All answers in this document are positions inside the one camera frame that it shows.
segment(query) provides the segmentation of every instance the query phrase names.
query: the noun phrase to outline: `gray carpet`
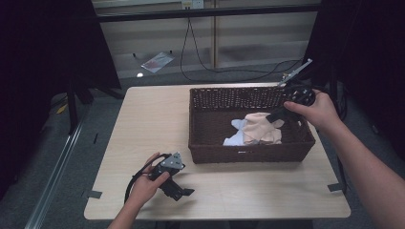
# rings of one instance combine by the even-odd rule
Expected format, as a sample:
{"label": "gray carpet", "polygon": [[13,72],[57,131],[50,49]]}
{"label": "gray carpet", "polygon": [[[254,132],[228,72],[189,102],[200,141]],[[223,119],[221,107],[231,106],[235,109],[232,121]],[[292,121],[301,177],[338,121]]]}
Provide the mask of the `gray carpet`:
{"label": "gray carpet", "polygon": [[[201,71],[188,73],[189,77],[202,78],[212,81],[242,80],[247,77],[257,77],[262,73],[223,73],[214,77],[213,73]],[[279,81],[280,74],[262,77],[257,82]],[[196,84],[185,79],[178,73],[168,75],[147,76],[143,78],[128,78],[121,80],[123,87],[121,93],[125,93],[129,87],[148,85],[180,85]],[[83,114],[86,106],[88,114],[83,119],[80,137],[73,149],[63,177],[53,197],[52,204],[43,221],[41,228],[106,228],[110,221],[88,221],[83,217],[87,199],[82,196],[84,191],[91,190],[96,179],[96,173],[107,147],[111,132],[114,128],[117,114],[122,101],[114,99],[98,91],[92,91],[95,101],[92,105],[81,105],[78,102],[78,112]],[[24,228],[32,210],[39,200],[41,193],[48,182],[53,167],[58,160],[60,152],[68,138],[69,114],[56,114],[54,108],[50,111],[50,117],[44,126],[41,141],[38,142],[35,157],[22,172],[19,182],[12,185],[0,202],[0,228]],[[384,135],[376,135],[371,128],[371,121],[359,109],[359,106],[350,97],[348,98],[348,115],[345,123],[349,128],[385,163],[393,168],[402,177],[405,177],[405,162],[400,160],[393,151],[390,143]],[[321,136],[330,163],[336,174],[337,162],[334,150],[327,139]],[[322,219],[314,220],[313,228],[373,228],[373,224],[361,205],[359,198],[351,187],[347,193],[347,200],[352,208],[352,215],[347,219]],[[199,228],[216,228],[213,222]],[[247,228],[250,222],[231,223],[238,228]],[[297,223],[278,224],[274,221],[261,221],[260,228],[301,228]],[[134,228],[158,228],[162,223],[153,221],[137,221]],[[196,228],[195,225],[184,225],[182,228]]]}

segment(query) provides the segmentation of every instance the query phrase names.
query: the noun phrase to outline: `cloth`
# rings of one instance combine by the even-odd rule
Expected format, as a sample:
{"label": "cloth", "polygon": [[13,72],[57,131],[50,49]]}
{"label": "cloth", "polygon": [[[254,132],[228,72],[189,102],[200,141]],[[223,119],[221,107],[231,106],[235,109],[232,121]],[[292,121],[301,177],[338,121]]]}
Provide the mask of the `cloth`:
{"label": "cloth", "polygon": [[238,132],[224,140],[224,146],[242,146],[253,144],[281,144],[280,128],[284,121],[279,119],[269,123],[266,119],[268,113],[248,114],[245,119],[234,119],[231,125]]}

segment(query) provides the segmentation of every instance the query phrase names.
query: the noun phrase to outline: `person's left hand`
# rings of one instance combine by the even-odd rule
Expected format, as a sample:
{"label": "person's left hand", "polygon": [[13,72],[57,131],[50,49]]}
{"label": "person's left hand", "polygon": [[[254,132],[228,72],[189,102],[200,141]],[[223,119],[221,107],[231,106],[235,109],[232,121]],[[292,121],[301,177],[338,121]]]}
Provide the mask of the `person's left hand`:
{"label": "person's left hand", "polygon": [[[155,153],[151,157],[149,157],[145,164],[147,164],[152,159],[159,156],[160,153]],[[151,173],[153,170],[152,165],[146,167],[143,170],[143,173],[137,181],[135,181],[130,196],[128,197],[128,202],[138,204],[139,206],[143,206],[152,196],[156,193],[158,188],[166,181],[170,175],[167,172],[161,174],[157,179],[150,180],[148,174]]]}

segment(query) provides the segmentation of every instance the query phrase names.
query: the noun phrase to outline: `person's right hand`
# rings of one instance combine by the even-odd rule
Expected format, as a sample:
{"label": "person's right hand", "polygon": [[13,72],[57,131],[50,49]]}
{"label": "person's right hand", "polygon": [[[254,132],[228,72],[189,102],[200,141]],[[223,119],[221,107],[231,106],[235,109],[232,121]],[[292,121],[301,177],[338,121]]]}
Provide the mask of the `person's right hand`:
{"label": "person's right hand", "polygon": [[340,121],[328,94],[313,90],[316,93],[315,102],[307,107],[301,104],[287,101],[284,106],[297,114],[303,115],[315,128],[324,132],[333,128]]}

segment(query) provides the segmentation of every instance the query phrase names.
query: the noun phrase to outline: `power cord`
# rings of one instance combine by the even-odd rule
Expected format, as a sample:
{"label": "power cord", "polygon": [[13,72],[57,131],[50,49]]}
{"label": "power cord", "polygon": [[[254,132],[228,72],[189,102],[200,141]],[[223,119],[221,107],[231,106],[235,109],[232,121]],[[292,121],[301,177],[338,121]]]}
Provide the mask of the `power cord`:
{"label": "power cord", "polygon": [[[243,79],[243,80],[221,80],[221,81],[192,79],[192,78],[188,77],[188,76],[185,74],[184,70],[182,69],[182,59],[183,59],[185,44],[186,44],[186,42],[187,42],[187,36],[188,36],[188,33],[189,33],[190,29],[191,29],[191,33],[192,33],[193,40],[194,40],[195,50],[196,50],[197,56],[198,56],[198,58],[199,58],[200,64],[201,64],[207,71],[210,71],[210,72],[213,72],[213,73],[247,72],[247,73],[264,73],[264,74],[263,74],[263,75],[260,75],[260,76],[257,76],[257,77],[253,77],[253,78]],[[203,64],[203,62],[202,62],[202,60],[201,60],[201,58],[200,58],[200,53],[199,53],[199,49],[198,49],[198,46],[197,46],[197,40],[196,40],[196,37],[195,37],[195,35],[194,35],[193,25],[191,24],[190,18],[188,18],[187,32],[185,33],[184,43],[183,43],[183,45],[182,45],[182,50],[181,50],[180,69],[181,69],[182,75],[183,75],[186,79],[188,79],[189,81],[194,81],[194,82],[229,82],[229,83],[235,82],[235,83],[236,83],[236,82],[245,82],[245,81],[260,79],[260,78],[266,77],[266,76],[268,76],[268,75],[271,75],[271,74],[273,74],[273,73],[283,73],[283,72],[285,72],[285,71],[288,71],[288,70],[292,69],[297,63],[299,63],[299,62],[302,61],[302,60],[303,60],[303,58],[300,58],[300,59],[298,59],[298,60],[287,60],[287,61],[280,62],[280,63],[278,63],[278,64],[273,68],[273,70],[271,70],[271,71],[269,71],[269,72],[266,72],[266,71],[257,71],[257,70],[223,70],[223,71],[216,71],[216,70],[208,69],[208,68],[205,67],[205,65]],[[288,62],[294,62],[294,63],[293,63],[290,67],[288,67],[287,69],[283,69],[283,70],[281,70],[281,71],[276,71],[277,68],[278,68],[281,64],[288,63]]]}

